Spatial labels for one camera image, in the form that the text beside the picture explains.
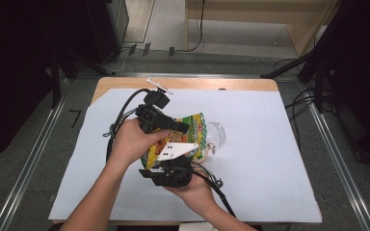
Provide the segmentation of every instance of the floor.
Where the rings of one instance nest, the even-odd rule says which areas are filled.
[[[147,3],[148,11],[152,9],[152,14],[148,14],[146,18],[149,21],[142,24],[143,33],[139,33],[139,37],[126,37],[131,40],[125,42],[127,45],[133,42],[139,43],[140,48],[144,43],[151,42],[151,49],[154,51],[145,57],[141,50],[137,50],[131,56],[127,53],[122,54],[107,65],[111,69],[119,69],[115,71],[115,76],[164,76],[165,74],[258,78],[258,75],[289,62],[284,59],[297,58],[283,25],[221,23],[221,28],[218,28],[218,24],[208,22],[203,24],[206,29],[204,31],[206,41],[203,41],[196,52],[192,54],[175,52],[174,56],[169,57],[170,46],[175,47],[175,50],[183,49],[184,22],[183,12],[180,10],[183,9],[181,4],[183,4],[181,0],[156,0]],[[194,26],[196,29],[197,23],[191,22],[190,28]],[[211,42],[212,38],[216,37],[215,33],[224,32],[222,27],[229,29],[228,34],[216,43]],[[236,38],[233,36],[235,31],[256,33]],[[190,39],[190,46],[197,43],[198,30],[190,35]],[[302,84],[296,78],[299,70],[300,68],[292,69],[277,78],[277,85],[285,105],[291,103],[303,90]],[[77,80],[64,83],[65,100],[62,108],[58,108],[58,111],[51,110],[51,95],[47,95],[19,130],[10,147],[0,154],[0,213],[3,211],[5,202],[11,201],[14,205],[13,210],[9,211],[11,215],[0,219],[0,230],[47,230],[52,225],[52,221],[47,219],[48,214],[99,78],[101,76],[95,72],[80,66]],[[56,122],[46,124],[49,117],[54,118]],[[356,215],[354,201],[351,200],[353,197],[350,197],[349,192],[346,191],[346,183],[338,174],[339,169],[315,118],[316,114],[311,109],[300,115],[297,119],[300,134],[297,135],[301,137],[304,164],[323,215],[323,223],[296,224],[292,225],[290,230],[370,230],[359,222],[360,218]],[[345,167],[350,172],[361,199],[370,213],[370,165],[357,160],[345,128],[334,114],[324,113],[323,119],[328,124]],[[40,138],[40,132],[44,127],[47,128],[47,140],[42,150],[33,153],[36,150],[35,142]],[[32,154],[39,157],[35,161],[31,160],[29,157]],[[18,184],[18,176],[22,174],[25,163],[29,164],[28,167],[33,174],[21,182],[22,184]],[[18,185],[23,185],[24,188],[15,191],[13,186]],[[286,230],[286,225],[265,224],[263,230]]]

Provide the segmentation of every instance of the hand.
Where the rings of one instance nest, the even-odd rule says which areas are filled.
[[[128,167],[140,159],[155,142],[169,133],[168,130],[161,130],[153,134],[145,134],[137,118],[127,119],[116,134],[108,163],[123,163]]]
[[[186,187],[165,189],[180,197],[190,209],[202,217],[204,217],[203,212],[218,207],[211,187],[195,174],[192,175],[191,182]]]

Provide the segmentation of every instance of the wooden table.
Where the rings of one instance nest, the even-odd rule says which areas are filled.
[[[197,110],[205,114],[207,121],[218,121],[224,126],[225,146],[203,164],[223,179],[222,191],[240,220],[248,224],[321,222],[275,81],[220,78],[152,78],[152,81],[174,91],[164,109],[168,116],[188,116]],[[49,219],[65,220],[90,189],[105,165],[108,139],[101,135],[114,122],[132,89],[140,88],[153,86],[140,77],[107,77],[98,82]],[[130,105],[135,107],[142,100],[141,96],[135,97]],[[144,179],[140,168],[138,161],[125,173],[110,223],[177,225],[182,221],[201,221],[175,195]],[[217,196],[216,200],[223,206]]]
[[[203,20],[286,24],[299,56],[328,22],[337,0],[206,0]],[[202,0],[185,0],[185,50],[188,20],[200,19]]]

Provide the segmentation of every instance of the gray floor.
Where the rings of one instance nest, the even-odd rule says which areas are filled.
[[[152,24],[150,27],[150,33],[157,35],[156,30],[152,29]],[[157,41],[160,41],[161,48],[166,44],[161,38],[153,38],[152,34],[149,34],[147,39],[148,41],[154,39],[153,44],[155,43],[155,46]],[[270,49],[269,45],[264,47],[268,47],[268,49],[261,50],[261,52],[256,50],[257,52],[249,52],[249,54],[176,52],[172,57],[168,56],[167,51],[151,51],[143,57],[142,50],[137,50],[131,56],[128,56],[127,53],[122,54],[121,57],[115,58],[107,66],[118,70],[124,64],[123,69],[115,71],[114,76],[137,76],[138,73],[180,76],[181,73],[184,73],[221,76],[239,75],[240,78],[257,78],[257,75],[268,73],[275,67],[280,67],[289,62],[286,60],[277,64],[277,61],[280,61],[281,58],[295,58],[290,51],[286,52],[282,49],[275,51]],[[101,77],[82,65],[79,68],[80,74],[77,80],[71,83],[70,92],[61,110],[60,117],[41,154],[26,192],[14,213],[9,230],[47,230],[52,225],[52,222],[47,218],[53,205],[53,198],[57,193],[68,159],[74,149],[74,144],[84,121],[84,113],[90,105],[96,83]],[[291,103],[294,97],[303,90],[302,85],[295,78],[297,73],[298,69],[295,68],[284,73],[285,76],[277,78],[277,85],[284,104]],[[17,176],[27,161],[40,129],[50,113],[50,106],[51,95],[49,94],[40,102],[38,108],[19,130],[12,144],[0,154],[0,212]],[[76,113],[70,110],[82,111],[73,128],[72,124],[76,118]],[[348,169],[352,173],[370,210],[370,165],[365,165],[357,160],[354,147],[337,117],[332,114],[325,114],[325,117]],[[296,224],[290,230],[361,230],[354,209],[332,164],[311,112],[306,111],[300,115],[298,124],[304,164],[315,197],[319,202],[323,223],[318,225]],[[282,224],[264,225],[266,231],[285,230],[285,228],[286,226]]]

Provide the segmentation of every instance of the snack bag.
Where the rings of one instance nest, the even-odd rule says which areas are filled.
[[[206,123],[203,117],[203,113],[196,115],[186,116],[176,121],[184,122],[190,125],[188,132],[183,134],[178,131],[171,131],[164,139],[153,144],[147,153],[141,158],[141,162],[145,169],[153,168],[159,165],[157,160],[158,155],[161,153],[162,149],[167,142],[191,142],[197,143],[199,145],[198,149],[185,154],[191,161],[200,160],[203,158],[206,148]]]

